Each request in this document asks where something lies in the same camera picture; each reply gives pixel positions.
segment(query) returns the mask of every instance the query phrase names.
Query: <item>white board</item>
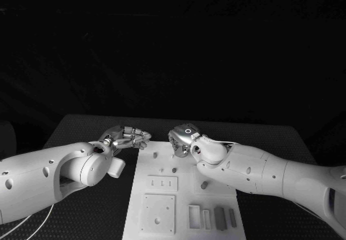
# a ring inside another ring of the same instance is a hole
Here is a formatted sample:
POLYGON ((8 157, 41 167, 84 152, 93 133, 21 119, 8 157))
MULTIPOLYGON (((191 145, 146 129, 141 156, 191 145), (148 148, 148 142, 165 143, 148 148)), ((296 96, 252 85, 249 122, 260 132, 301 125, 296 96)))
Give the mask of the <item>white board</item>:
POLYGON ((138 151, 122 240, 244 240, 234 189, 224 188, 224 186, 221 186, 224 192, 217 188, 216 190, 210 189, 208 187, 217 186, 218 183, 208 179, 211 184, 206 186, 207 194, 195 194, 195 181, 207 178, 194 174, 197 163, 190 154, 184 158, 175 156, 171 158, 171 154, 174 152, 168 142, 151 141, 146 148, 138 151), (146 189, 148 176, 177 177, 177 192, 146 189), (141 218, 145 216, 142 215, 144 195, 174 196, 172 235, 141 233, 141 218), (188 229, 190 205, 198 206, 200 209, 200 229, 188 229), (226 230, 223 231, 216 230, 214 207, 221 207, 224 210, 226 230), (234 228, 230 224, 229 208, 233 209, 234 213, 234 228), (210 230, 204 228, 203 210, 208 210, 210 230))

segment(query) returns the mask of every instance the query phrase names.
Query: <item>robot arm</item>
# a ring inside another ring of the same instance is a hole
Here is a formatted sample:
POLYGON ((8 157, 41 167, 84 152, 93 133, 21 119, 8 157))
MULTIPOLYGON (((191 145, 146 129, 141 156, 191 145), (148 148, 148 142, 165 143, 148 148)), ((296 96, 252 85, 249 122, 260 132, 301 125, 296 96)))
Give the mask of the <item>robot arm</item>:
POLYGON ((15 221, 92 187, 105 174, 118 178, 123 148, 144 149, 151 135, 132 127, 112 127, 97 141, 77 142, 0 161, 0 224, 15 221))
POLYGON ((346 166, 309 165, 252 146, 214 141, 190 123, 168 132, 168 141, 177 157, 190 152, 204 176, 244 193, 292 201, 346 239, 346 166))

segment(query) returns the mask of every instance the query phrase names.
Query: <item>table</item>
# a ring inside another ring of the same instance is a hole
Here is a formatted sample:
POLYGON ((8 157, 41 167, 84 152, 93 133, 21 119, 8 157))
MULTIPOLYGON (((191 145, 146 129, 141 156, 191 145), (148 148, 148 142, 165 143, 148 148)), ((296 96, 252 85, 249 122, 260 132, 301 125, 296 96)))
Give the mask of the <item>table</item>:
MULTIPOLYGON (((275 156, 315 164, 306 146, 291 126, 152 119, 96 115, 66 115, 43 148, 97 140, 103 131, 116 126, 135 127, 151 133, 152 141, 168 141, 168 131, 193 123, 201 133, 218 141, 253 146, 275 156)), ((138 149, 116 155, 125 161, 118 179, 105 175, 93 187, 70 194, 51 209, 50 217, 31 240, 120 240, 133 181, 138 149)), ((236 191, 243 230, 247 240, 340 240, 329 226, 288 200, 236 191)), ((50 208, 37 212, 7 236, 25 239, 43 222, 50 208)), ((18 221, 0 225, 5 233, 18 221)))

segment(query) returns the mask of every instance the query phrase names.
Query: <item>dark wall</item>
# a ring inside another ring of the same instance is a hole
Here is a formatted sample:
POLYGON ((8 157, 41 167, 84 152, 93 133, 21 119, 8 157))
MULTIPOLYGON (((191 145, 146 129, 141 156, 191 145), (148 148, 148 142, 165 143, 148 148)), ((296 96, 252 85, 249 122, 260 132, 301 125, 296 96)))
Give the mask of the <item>dark wall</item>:
POLYGON ((342 132, 344 23, 305 21, 334 16, 315 4, 299 14, 249 7, 218 18, 8 7, 0 119, 18 149, 41 147, 66 114, 289 125, 309 144, 337 124, 342 132))

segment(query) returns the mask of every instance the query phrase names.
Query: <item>gray table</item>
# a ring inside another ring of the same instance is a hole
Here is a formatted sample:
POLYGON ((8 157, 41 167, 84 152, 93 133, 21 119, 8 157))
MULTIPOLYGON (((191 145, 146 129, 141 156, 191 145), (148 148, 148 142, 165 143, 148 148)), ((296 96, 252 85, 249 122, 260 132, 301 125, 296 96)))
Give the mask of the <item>gray table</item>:
MULTIPOLYGON (((139 128, 152 141, 168 141, 174 126, 193 123, 211 139, 253 146, 278 157, 315 164, 306 146, 292 127, 276 125, 204 122, 93 115, 66 115, 44 148, 97 140, 103 131, 116 126, 139 128)), ((31 240, 120 240, 133 181, 138 149, 116 155, 125 160, 118 179, 105 175, 93 187, 74 192, 60 201, 31 240)), ((247 240, 340 240, 328 225, 293 203, 273 196, 237 192, 237 205, 247 240)), ((48 208, 37 212, 5 239, 25 239, 45 218, 48 208)), ((20 221, 0 225, 0 235, 20 221)))

